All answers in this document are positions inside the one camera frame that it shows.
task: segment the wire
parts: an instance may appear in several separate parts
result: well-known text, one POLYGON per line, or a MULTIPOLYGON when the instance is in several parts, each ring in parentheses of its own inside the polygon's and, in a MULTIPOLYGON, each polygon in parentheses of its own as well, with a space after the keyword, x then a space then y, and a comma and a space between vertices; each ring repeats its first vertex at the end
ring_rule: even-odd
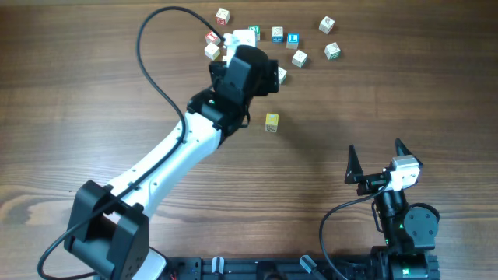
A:
POLYGON ((40 260, 38 261, 38 265, 37 265, 38 275, 41 278, 43 278, 43 279, 46 279, 46 280, 77 280, 77 279, 82 279, 82 278, 87 278, 87 277, 91 277, 91 276, 97 275, 97 273, 94 271, 94 272, 85 273, 85 274, 82 274, 82 275, 74 275, 74 276, 68 276, 68 277, 54 277, 54 276, 47 275, 44 272, 44 264, 45 264, 45 261, 47 260, 48 256, 50 256, 50 254, 55 250, 55 248, 57 246, 59 246, 66 238, 68 238, 69 236, 71 236, 76 230, 78 230, 80 227, 82 227, 85 224, 87 224, 90 220, 94 219, 98 215, 101 215, 103 212, 105 212, 106 210, 108 210, 110 207, 112 207, 113 205, 117 204, 130 191, 136 189, 137 186, 139 186, 141 182, 143 182, 148 176, 150 176, 150 174, 152 174, 159 166, 161 166, 161 164, 163 164, 178 149, 178 147, 181 145, 181 143, 184 140, 185 132, 186 132, 186 127, 187 127, 184 115, 182 114, 182 112, 180 111, 180 109, 178 108, 178 106, 174 103, 174 101, 172 101, 172 99, 169 98, 169 96, 167 94, 165 94, 165 92, 156 84, 156 82, 154 82, 154 80, 152 79, 152 77, 150 76, 150 74, 147 72, 147 70, 146 70, 146 68, 145 68, 145 66, 143 64, 142 55, 140 53, 140 41, 142 39, 143 30, 146 27, 147 23, 155 15, 157 15, 157 14, 159 14, 161 12, 170 11, 170 10, 177 10, 177 11, 187 12, 187 13, 193 15, 195 18, 199 19, 202 23, 204 23, 222 41, 225 41, 225 38, 222 37, 218 33, 218 31, 216 31, 211 26, 211 24, 209 24, 205 19, 203 19, 197 13, 191 11, 190 9, 186 9, 186 8, 183 8, 183 7, 176 7, 176 6, 169 6, 169 7, 164 7, 164 8, 157 9, 156 11, 152 12, 149 16, 147 16, 147 18, 144 20, 144 22, 142 23, 142 25, 139 28, 139 34, 137 36, 137 41, 136 41, 136 55, 137 55, 137 61, 139 63, 140 70, 142 70, 143 75, 147 78, 147 80, 150 82, 150 84, 153 86, 153 88, 156 89, 157 92, 162 97, 164 97, 164 99, 166 99, 166 101, 177 112, 178 117, 180 118, 180 122, 181 122, 181 135, 178 138, 178 140, 175 143, 175 145, 173 146, 173 148, 171 148, 171 150, 160 161, 158 161, 156 164, 154 164, 154 166, 152 166, 143 175, 141 175, 135 182, 133 182, 132 184, 130 184, 124 191, 122 191, 114 199, 110 200, 104 206, 98 208, 92 215, 90 215, 85 220, 83 220, 83 221, 75 224, 71 229, 68 229, 64 234, 62 234, 61 236, 59 236, 59 238, 57 238, 45 250, 45 252, 41 255, 40 260))
POLYGON ((330 215, 334 214, 338 210, 341 210, 341 209, 346 208, 346 207, 351 206, 351 205, 355 205, 356 203, 364 202, 364 201, 367 201, 369 199, 375 198, 376 196, 378 196, 379 194, 381 194, 385 190, 386 187, 388 187, 388 186, 386 185, 386 186, 381 187, 379 189, 379 191, 377 191, 375 194, 371 194, 371 195, 366 196, 364 198, 358 198, 356 200, 353 200, 353 201, 350 201, 350 202, 346 202, 345 204, 342 204, 342 205, 339 205, 337 207, 334 207, 331 211, 329 211, 327 214, 325 214, 324 218, 321 220, 320 229, 319 229, 319 232, 318 232, 318 235, 319 235, 319 238, 320 238, 321 251, 324 253, 325 259, 327 260, 328 264, 330 264, 330 267, 332 268, 332 270, 334 271, 334 273, 336 274, 336 276, 339 277, 342 280, 348 280, 348 279, 344 275, 342 275, 342 273, 336 268, 336 266, 334 265, 334 263, 332 263, 332 260, 328 256, 327 250, 325 249, 324 235, 323 235, 324 224, 327 221, 328 217, 330 217, 330 215))

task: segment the block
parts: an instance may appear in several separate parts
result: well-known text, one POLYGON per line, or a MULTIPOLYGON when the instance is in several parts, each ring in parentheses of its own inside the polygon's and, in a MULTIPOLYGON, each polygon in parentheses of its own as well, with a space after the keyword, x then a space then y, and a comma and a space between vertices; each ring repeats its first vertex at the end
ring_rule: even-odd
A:
POLYGON ((272 27, 272 42, 283 43, 283 27, 281 26, 272 27))
POLYGON ((213 43, 209 43, 208 47, 204 49, 205 56, 211 58, 211 60, 215 60, 219 55, 219 47, 213 43))
POLYGON ((265 130, 268 132, 277 132, 278 126, 279 126, 279 115, 274 113, 267 113, 265 130))
POLYGON ((260 37, 259 37, 259 33, 260 33, 259 26, 249 26, 249 29, 250 30, 254 30, 254 32, 256 33, 256 40, 260 40, 260 37))
POLYGON ((298 33, 287 34, 287 48, 297 50, 298 45, 299 45, 299 34, 298 33))
POLYGON ((327 47, 325 47, 325 55, 329 60, 338 58, 340 54, 341 54, 341 49, 339 49, 337 43, 332 43, 327 45, 327 47))
POLYGON ((307 57, 308 57, 307 54, 297 50, 296 54, 293 56, 293 64, 301 68, 306 63, 307 57))
POLYGON ((211 31, 205 36, 205 42, 208 44, 213 43, 215 45, 218 45, 219 42, 221 42, 221 39, 219 39, 219 37, 211 31))
POLYGON ((328 34, 330 30, 332 30, 332 27, 334 27, 335 21, 328 16, 324 17, 324 19, 320 22, 320 27, 318 27, 319 30, 321 30, 323 33, 328 34))
POLYGON ((279 84, 282 85, 287 78, 287 71, 279 67, 279 84))
POLYGON ((216 13, 216 22, 221 25, 226 25, 228 24, 229 19, 230 19, 230 12, 223 8, 219 8, 218 12, 216 13))

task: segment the wooden table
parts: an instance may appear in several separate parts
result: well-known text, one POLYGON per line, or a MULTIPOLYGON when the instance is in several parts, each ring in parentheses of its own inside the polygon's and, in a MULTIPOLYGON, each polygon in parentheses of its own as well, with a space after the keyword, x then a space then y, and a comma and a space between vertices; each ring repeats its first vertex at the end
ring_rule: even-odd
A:
MULTIPOLYGON (((37 278, 37 260, 65 230, 75 191, 124 172, 177 123, 134 52, 139 24, 162 4, 124 2, 0 8, 1 279, 37 278)), ((152 246, 167 256, 320 255, 321 217, 356 198, 356 187, 343 184, 348 145, 373 173, 400 137, 425 163, 407 199, 441 212, 434 253, 443 279, 496 278, 496 2, 181 5, 213 24, 220 6, 229 9, 229 25, 216 26, 222 33, 259 24, 260 48, 289 73, 279 93, 251 104, 251 126, 163 201, 152 246), (336 20, 329 35, 318 30, 325 15, 336 20), (291 64, 294 51, 271 43, 272 26, 300 33, 304 68, 291 64), (324 47, 333 42, 342 55, 328 61, 324 47), (264 129, 268 112, 280 115, 275 134, 264 129)), ((146 67, 180 108, 209 84, 207 32, 181 12, 146 29, 146 67)), ((325 235, 335 254, 383 244, 368 203, 333 215, 325 235)), ((62 249, 46 267, 56 275, 89 270, 62 249)))

